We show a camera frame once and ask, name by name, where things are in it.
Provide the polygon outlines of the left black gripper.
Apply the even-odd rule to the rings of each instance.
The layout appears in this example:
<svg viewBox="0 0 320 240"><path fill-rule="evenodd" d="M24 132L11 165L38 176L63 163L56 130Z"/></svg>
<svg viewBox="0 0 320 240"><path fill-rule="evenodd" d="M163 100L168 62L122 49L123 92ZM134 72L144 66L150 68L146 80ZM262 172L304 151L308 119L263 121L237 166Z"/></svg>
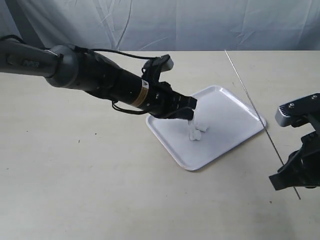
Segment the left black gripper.
<svg viewBox="0 0 320 240"><path fill-rule="evenodd" d="M148 92L142 103L142 110L158 119L179 119L191 121L198 100L185 96L171 88L167 82L148 82Z"/></svg>

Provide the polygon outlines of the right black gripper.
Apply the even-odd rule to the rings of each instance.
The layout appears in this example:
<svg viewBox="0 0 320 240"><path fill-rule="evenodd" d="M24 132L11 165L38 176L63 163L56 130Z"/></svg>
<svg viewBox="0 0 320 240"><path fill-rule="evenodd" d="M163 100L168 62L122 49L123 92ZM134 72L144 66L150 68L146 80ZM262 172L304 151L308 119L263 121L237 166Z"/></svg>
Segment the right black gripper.
<svg viewBox="0 0 320 240"><path fill-rule="evenodd" d="M320 186L320 135L314 131L303 136L301 142L301 148L290 154L282 169L268 177L276 191Z"/></svg>

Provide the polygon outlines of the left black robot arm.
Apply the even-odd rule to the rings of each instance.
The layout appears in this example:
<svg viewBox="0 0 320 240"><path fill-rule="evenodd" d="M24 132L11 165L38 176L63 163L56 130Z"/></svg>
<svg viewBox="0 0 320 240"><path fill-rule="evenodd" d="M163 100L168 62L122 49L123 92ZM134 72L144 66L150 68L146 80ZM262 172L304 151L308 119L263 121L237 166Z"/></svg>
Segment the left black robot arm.
<svg viewBox="0 0 320 240"><path fill-rule="evenodd" d="M130 115L187 121L194 118L197 100L160 81L161 73L174 66L170 55L145 57L142 75L138 76L104 56L104 52L76 45L38 48L10 34L0 39L0 70L43 77L53 87L109 100L114 110Z"/></svg>

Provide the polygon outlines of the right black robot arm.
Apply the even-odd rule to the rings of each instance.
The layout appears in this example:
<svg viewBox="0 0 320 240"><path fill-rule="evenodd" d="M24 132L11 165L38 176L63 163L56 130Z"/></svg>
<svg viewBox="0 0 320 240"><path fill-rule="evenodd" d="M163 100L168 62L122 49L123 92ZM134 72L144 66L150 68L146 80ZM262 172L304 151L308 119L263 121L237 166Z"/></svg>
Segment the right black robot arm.
<svg viewBox="0 0 320 240"><path fill-rule="evenodd" d="M269 176L276 191L291 187L313 189L320 186L320 135L316 131L301 137L301 148L288 156L287 162Z"/></svg>

